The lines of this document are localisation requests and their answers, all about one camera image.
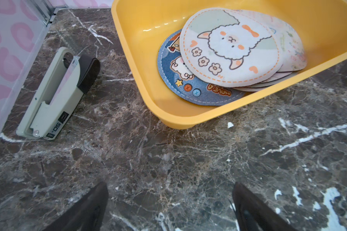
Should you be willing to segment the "white sheep coaster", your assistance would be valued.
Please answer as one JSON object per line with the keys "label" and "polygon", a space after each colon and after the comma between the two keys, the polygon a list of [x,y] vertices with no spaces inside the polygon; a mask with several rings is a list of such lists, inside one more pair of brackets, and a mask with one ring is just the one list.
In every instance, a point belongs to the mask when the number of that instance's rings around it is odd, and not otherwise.
{"label": "white sheep coaster", "polygon": [[180,52],[199,79],[239,88],[267,80],[283,64],[280,42],[271,29],[240,11],[207,8],[183,26]]}

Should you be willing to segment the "grey-green bunny coaster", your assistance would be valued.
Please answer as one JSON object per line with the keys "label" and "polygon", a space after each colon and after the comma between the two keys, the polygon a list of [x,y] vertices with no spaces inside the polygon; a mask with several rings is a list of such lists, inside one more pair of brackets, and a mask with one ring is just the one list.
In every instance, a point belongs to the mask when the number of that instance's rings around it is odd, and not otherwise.
{"label": "grey-green bunny coaster", "polygon": [[270,86],[273,86],[273,85],[278,84],[280,82],[283,82],[284,80],[290,79],[290,78],[296,76],[298,73],[299,73],[298,71],[277,72],[265,81],[262,81],[260,83],[257,83],[257,84],[251,85],[251,86],[240,87],[240,88],[235,88],[235,89],[240,90],[240,91],[245,91],[245,92],[257,92],[260,90],[264,90],[267,87],[270,87]]}

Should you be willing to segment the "butterfly doodle coaster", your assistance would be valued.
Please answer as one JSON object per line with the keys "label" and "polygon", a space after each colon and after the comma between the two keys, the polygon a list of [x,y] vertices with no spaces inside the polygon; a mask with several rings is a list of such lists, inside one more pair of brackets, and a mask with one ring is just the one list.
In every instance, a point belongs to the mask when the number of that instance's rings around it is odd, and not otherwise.
{"label": "butterfly doodle coaster", "polygon": [[268,14],[250,10],[237,10],[237,12],[268,26],[278,39],[283,52],[283,65],[279,72],[299,71],[307,66],[307,58],[301,38],[292,26]]}

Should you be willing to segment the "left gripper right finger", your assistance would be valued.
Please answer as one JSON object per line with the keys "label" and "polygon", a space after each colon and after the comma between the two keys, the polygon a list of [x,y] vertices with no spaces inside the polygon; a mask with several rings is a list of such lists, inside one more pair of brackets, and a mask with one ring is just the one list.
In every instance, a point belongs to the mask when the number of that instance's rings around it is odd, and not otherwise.
{"label": "left gripper right finger", "polygon": [[294,231],[288,224],[244,184],[236,182],[232,198],[234,213],[241,231]]}

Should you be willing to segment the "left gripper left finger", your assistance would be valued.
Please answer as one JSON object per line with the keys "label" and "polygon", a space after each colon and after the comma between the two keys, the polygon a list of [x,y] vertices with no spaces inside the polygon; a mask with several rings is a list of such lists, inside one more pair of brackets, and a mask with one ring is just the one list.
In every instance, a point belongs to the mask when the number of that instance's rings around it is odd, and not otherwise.
{"label": "left gripper left finger", "polygon": [[45,228],[46,231],[99,231],[109,192],[107,184],[100,182],[69,210]]}

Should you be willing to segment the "blue cartoon coaster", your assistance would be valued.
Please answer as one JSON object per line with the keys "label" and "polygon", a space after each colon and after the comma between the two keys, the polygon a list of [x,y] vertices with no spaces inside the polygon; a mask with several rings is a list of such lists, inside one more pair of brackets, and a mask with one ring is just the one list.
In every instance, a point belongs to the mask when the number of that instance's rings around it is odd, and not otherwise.
{"label": "blue cartoon coaster", "polygon": [[245,92],[206,83],[186,67],[179,50],[181,31],[170,35],[160,47],[157,67],[166,86],[177,96],[196,105],[222,106],[241,99]]}

